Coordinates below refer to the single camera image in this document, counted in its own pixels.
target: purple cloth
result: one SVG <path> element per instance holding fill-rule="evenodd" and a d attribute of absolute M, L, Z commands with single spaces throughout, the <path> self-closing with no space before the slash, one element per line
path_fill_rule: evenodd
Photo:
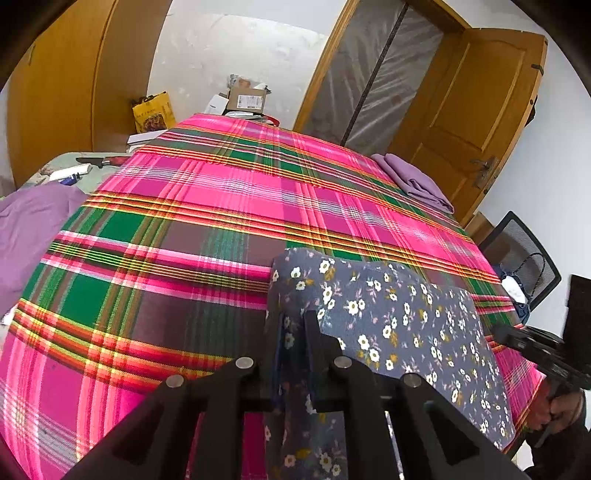
<path fill-rule="evenodd" d="M 16 305 L 49 244 L 87 198 L 52 181 L 0 200 L 0 318 Z"/>
<path fill-rule="evenodd" d="M 371 158 L 409 197 L 442 212 L 453 213 L 453 205 L 437 184 L 417 167 L 391 153 L 386 153 L 385 157 L 376 153 Z"/>

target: bed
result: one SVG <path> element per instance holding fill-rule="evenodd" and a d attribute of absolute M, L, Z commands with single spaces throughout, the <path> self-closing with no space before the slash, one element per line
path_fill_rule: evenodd
<path fill-rule="evenodd" d="M 138 150 L 64 225 L 18 303 L 0 359 L 0 435 L 31 479 L 57 479 L 159 382 L 246 352 L 271 260 L 306 246 L 394 260 L 465 288 L 484 331 L 510 299 L 456 221 L 370 159 L 279 128 L 196 115 Z M 490 340 L 516 429 L 541 375 Z M 261 416 L 242 476 L 266 478 Z"/>

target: navy floral cloth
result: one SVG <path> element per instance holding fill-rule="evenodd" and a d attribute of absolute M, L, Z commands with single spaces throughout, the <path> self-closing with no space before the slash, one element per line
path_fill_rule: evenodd
<path fill-rule="evenodd" d="M 502 377 L 465 290 L 430 284 L 395 262 L 293 248 L 275 259 L 268 294 L 267 315 L 283 312 L 286 331 L 285 409 L 265 415 L 269 478 L 348 478 L 343 414 L 316 413 L 306 385 L 307 310 L 317 312 L 320 330 L 338 338 L 344 355 L 382 375 L 416 372 L 497 448 L 513 439 Z"/>

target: door frame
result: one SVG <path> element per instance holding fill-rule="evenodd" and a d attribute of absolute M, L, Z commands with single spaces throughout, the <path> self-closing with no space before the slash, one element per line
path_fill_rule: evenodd
<path fill-rule="evenodd" d="M 292 129 L 294 132 L 302 133 L 304 126 L 312 113 L 324 77 L 329 71 L 333 57 L 335 56 L 340 41 L 345 34 L 345 29 L 349 25 L 355 10 L 357 10 L 359 1 L 360 0 L 346 0 L 345 2 L 345 6 L 335 23 L 335 27 L 330 33 L 329 39 L 326 42 L 326 46 L 318 60 L 318 64 L 316 65 L 316 69 L 306 90 L 306 94 L 304 95 L 304 100 L 301 103 L 300 110 L 298 111 Z M 445 34 L 461 33 L 464 32 L 465 29 L 470 28 L 470 24 L 443 0 L 406 0 L 406 3 L 430 20 L 434 25 L 438 26 Z"/>

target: paper bag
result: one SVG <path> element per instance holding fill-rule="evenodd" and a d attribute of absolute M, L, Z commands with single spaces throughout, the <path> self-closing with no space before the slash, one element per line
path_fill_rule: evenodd
<path fill-rule="evenodd" d="M 141 98 L 133 107 L 133 112 L 135 129 L 139 134 L 172 128 L 177 124 L 166 92 Z"/>

